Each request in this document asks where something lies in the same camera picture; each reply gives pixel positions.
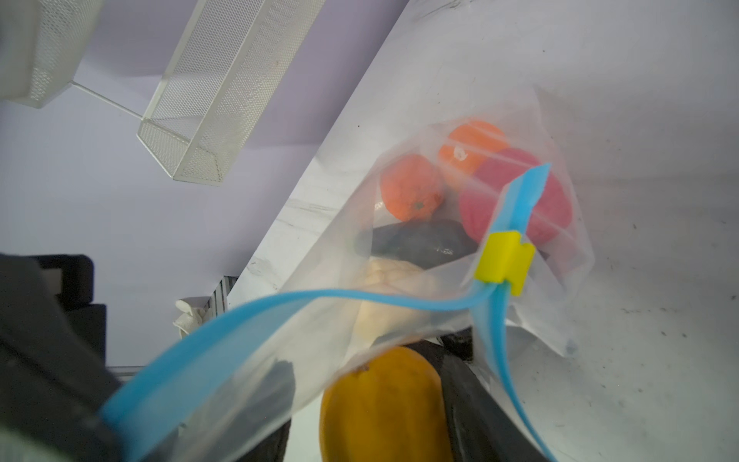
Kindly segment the yellow-brown toy potato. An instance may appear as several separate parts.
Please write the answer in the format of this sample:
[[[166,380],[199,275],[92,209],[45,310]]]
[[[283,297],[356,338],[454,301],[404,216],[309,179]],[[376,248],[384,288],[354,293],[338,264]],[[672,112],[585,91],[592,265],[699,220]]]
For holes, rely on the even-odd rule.
[[[398,346],[323,393],[324,461],[452,461],[442,381],[419,352]]]

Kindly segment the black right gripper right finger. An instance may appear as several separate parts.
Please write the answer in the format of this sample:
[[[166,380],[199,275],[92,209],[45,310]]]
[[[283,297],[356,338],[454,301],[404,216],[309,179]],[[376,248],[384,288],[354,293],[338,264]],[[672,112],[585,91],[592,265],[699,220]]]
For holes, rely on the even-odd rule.
[[[410,344],[408,348],[421,354],[440,375],[455,461],[546,461],[546,456],[519,430],[467,363],[428,341]]]

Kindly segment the pink toy fruit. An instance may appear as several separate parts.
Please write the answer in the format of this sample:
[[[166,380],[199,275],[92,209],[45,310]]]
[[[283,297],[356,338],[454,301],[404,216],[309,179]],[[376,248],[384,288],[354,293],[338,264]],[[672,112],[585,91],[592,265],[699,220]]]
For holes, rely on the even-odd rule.
[[[575,218],[573,202],[552,169],[532,153],[504,148],[485,160],[458,194],[461,224],[482,243],[488,234],[517,229],[542,248]]]

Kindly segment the dark purple toy eggplant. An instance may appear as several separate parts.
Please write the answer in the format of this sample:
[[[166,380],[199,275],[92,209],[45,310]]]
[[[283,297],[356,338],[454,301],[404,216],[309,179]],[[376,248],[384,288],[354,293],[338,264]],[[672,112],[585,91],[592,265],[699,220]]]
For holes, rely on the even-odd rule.
[[[371,256],[433,269],[477,252],[478,244],[458,221],[406,221],[373,229]]]

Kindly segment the orange toy fruit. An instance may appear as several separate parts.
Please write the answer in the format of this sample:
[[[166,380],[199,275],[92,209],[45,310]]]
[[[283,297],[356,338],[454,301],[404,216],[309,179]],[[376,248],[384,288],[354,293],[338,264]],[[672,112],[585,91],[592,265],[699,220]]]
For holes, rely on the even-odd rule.
[[[508,148],[496,125],[473,119],[456,127],[438,151],[437,160],[446,184],[459,192],[467,180],[493,154]]]
[[[380,173],[379,187],[387,211],[400,221],[429,219],[445,201],[445,181],[420,154],[406,154]]]

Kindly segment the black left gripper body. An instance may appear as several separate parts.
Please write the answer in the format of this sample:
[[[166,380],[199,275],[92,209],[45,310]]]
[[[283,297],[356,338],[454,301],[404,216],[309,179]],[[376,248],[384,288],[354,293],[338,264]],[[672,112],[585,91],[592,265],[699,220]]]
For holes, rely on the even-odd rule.
[[[2,255],[2,460],[121,460],[98,415],[121,387],[105,366],[106,332],[90,258]]]

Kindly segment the clear zip bag blue zipper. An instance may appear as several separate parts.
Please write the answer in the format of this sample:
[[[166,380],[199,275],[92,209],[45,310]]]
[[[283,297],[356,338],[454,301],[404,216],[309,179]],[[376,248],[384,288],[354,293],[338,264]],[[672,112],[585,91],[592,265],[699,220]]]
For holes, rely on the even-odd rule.
[[[433,269],[371,256],[373,229],[406,223],[382,201],[381,171],[406,154],[425,156],[440,171],[437,155],[446,138],[473,119],[496,125],[509,147],[552,169],[573,202],[573,223],[542,248],[515,228],[491,231],[474,254]],[[461,223],[460,191],[445,181],[444,203],[429,219],[416,221]],[[477,365],[513,397],[510,332],[521,329],[559,355],[572,354],[566,308],[593,265],[573,184],[544,129],[538,98],[519,92],[467,117],[431,124],[383,154],[277,294],[206,321],[116,392],[101,416],[121,440],[124,460],[147,461],[238,373],[292,362],[292,418],[339,377],[387,350],[466,329]]]

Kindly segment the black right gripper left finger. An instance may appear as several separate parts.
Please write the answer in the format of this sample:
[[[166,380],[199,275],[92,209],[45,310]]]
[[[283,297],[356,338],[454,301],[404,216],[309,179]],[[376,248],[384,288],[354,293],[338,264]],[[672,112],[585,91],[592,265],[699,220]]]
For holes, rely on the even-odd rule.
[[[281,461],[296,397],[294,364],[238,373],[171,431],[147,461]]]

